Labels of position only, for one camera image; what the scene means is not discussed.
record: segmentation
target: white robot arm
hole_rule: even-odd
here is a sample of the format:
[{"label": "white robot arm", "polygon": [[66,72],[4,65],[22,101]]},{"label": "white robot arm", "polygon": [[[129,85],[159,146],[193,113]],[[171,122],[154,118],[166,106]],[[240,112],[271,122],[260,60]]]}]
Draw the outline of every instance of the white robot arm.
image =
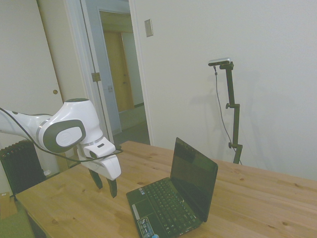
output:
[{"label": "white robot arm", "polygon": [[79,159],[90,170],[96,185],[102,187],[100,174],[107,178],[112,196],[116,195],[115,179],[121,174],[118,158],[112,155],[116,148],[103,136],[96,110],[88,99],[68,100],[53,116],[1,110],[0,132],[27,139],[29,134],[43,150],[53,153],[65,152],[77,145]]}]

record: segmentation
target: black laptop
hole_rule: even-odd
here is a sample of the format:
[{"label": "black laptop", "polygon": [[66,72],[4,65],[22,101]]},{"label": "black laptop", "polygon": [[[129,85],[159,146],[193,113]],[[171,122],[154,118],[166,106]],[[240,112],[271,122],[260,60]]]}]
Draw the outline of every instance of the black laptop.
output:
[{"label": "black laptop", "polygon": [[171,238],[206,222],[218,165],[176,138],[170,178],[127,193],[141,238]]}]

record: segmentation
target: black metal stand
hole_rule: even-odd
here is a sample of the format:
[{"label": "black metal stand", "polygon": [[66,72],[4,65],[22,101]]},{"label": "black metal stand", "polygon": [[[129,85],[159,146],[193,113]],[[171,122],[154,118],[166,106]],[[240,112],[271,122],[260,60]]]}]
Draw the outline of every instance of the black metal stand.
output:
[{"label": "black metal stand", "polygon": [[234,102],[233,82],[232,82],[233,66],[234,66],[233,62],[231,62],[228,64],[220,65],[220,69],[225,69],[226,76],[227,76],[229,103],[227,103],[226,109],[234,108],[233,136],[232,136],[232,143],[229,142],[229,148],[233,147],[236,149],[236,154],[234,156],[233,163],[238,164],[240,162],[240,156],[241,156],[243,146],[238,144],[240,104],[235,104]]}]

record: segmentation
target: floor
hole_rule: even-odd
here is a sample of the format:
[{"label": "floor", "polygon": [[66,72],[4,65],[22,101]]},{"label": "floor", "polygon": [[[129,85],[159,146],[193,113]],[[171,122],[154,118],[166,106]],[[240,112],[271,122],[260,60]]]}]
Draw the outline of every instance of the floor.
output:
[{"label": "floor", "polygon": [[18,212],[0,220],[0,237],[34,238],[25,210],[18,201],[15,204]]},{"label": "floor", "polygon": [[144,105],[121,112],[119,117],[122,132],[113,136],[116,145],[128,140],[150,144]]},{"label": "floor", "polygon": [[150,144],[148,125],[146,122],[135,125],[123,130],[121,133],[113,136],[114,143],[120,145],[125,141],[131,140],[143,144]]}]

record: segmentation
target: radiator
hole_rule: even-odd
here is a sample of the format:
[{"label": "radiator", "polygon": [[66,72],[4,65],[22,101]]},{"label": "radiator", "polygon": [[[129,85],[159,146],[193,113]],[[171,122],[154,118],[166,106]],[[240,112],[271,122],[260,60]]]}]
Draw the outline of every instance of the radiator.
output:
[{"label": "radiator", "polygon": [[45,180],[31,141],[22,140],[1,149],[0,160],[14,196]]}]

